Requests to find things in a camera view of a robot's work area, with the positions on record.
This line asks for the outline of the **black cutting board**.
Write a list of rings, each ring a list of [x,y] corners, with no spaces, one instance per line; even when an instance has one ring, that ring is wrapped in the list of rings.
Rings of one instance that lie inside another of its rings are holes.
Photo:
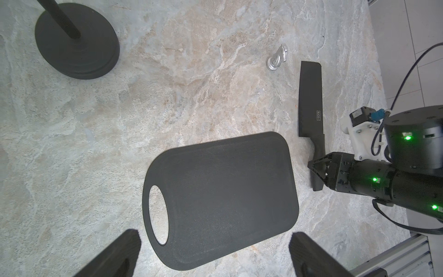
[[[158,187],[168,214],[168,239],[156,239],[149,213]],[[143,218],[160,261],[191,270],[289,231],[299,215],[290,150],[276,132],[167,150],[145,176]]]

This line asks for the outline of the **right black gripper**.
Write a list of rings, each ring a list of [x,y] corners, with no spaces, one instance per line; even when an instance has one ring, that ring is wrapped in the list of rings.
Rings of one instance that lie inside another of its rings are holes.
[[[313,190],[393,199],[394,167],[384,161],[357,161],[352,154],[333,152],[308,162]],[[293,233],[289,252],[298,277],[352,277],[340,263],[302,232]]]

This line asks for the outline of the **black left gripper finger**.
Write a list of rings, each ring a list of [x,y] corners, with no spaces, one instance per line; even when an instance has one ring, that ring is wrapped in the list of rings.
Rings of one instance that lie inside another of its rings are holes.
[[[75,277],[132,277],[140,249],[138,231],[127,229]]]

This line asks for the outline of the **black knife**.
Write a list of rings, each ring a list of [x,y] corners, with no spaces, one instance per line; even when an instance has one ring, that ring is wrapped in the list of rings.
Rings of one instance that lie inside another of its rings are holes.
[[[320,159],[326,155],[320,63],[301,62],[298,100],[298,136],[307,137],[312,141],[313,159]]]

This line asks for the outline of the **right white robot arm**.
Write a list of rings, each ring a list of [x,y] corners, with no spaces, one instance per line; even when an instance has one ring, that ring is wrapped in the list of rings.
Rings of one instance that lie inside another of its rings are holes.
[[[379,205],[403,208],[443,220],[443,107],[417,108],[384,120],[389,161],[355,160],[331,152],[308,168],[326,187],[372,197]]]

